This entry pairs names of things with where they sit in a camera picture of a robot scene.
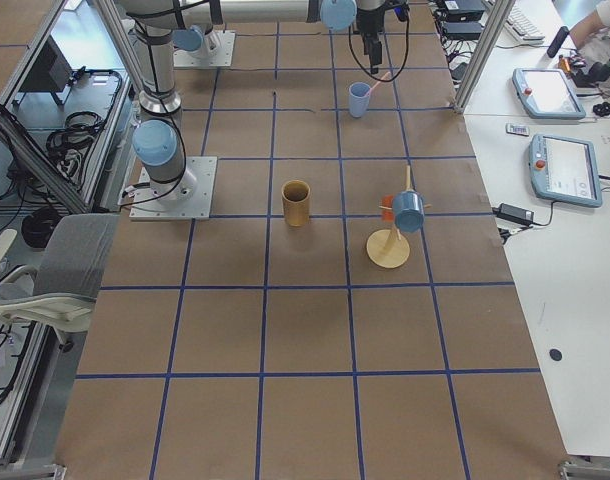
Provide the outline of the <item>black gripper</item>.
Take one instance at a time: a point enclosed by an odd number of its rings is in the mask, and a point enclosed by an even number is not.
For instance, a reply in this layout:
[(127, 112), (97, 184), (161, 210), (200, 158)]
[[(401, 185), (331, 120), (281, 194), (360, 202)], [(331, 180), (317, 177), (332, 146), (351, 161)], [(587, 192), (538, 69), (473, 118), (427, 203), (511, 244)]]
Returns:
[(370, 73), (377, 74), (382, 64), (380, 33), (384, 26), (384, 0), (357, 0), (356, 28), (369, 56)]

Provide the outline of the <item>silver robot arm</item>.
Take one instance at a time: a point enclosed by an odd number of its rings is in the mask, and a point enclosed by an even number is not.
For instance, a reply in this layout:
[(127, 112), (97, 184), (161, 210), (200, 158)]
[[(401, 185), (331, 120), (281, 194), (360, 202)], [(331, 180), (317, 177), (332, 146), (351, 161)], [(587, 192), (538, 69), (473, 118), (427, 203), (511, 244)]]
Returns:
[(212, 28), (203, 30), (198, 25), (177, 29), (172, 33), (174, 46), (197, 57), (215, 55), (221, 48), (218, 33)]
[(186, 214), (202, 184), (195, 167), (203, 157), (188, 157), (179, 122), (181, 97), (174, 77), (174, 50), (205, 52), (213, 28), (228, 21), (242, 23), (323, 23), (332, 31), (358, 31), (375, 51), (381, 48), (384, 1), (120, 1), (117, 7), (133, 20), (144, 115), (132, 146), (149, 176), (149, 198), (129, 203), (164, 219)]

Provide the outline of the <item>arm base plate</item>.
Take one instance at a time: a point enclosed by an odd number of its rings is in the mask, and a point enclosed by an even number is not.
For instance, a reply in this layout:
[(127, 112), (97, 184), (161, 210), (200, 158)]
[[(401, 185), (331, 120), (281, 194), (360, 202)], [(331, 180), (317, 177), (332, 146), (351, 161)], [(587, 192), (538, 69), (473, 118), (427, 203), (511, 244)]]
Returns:
[(151, 182), (144, 167), (139, 181), (148, 186), (135, 191), (129, 217), (134, 221), (208, 220), (217, 170), (215, 156), (190, 156), (184, 176), (166, 196), (163, 184)]
[(232, 65), (235, 39), (234, 30), (212, 30), (199, 49), (187, 51), (176, 48), (174, 67), (199, 70), (229, 68)]

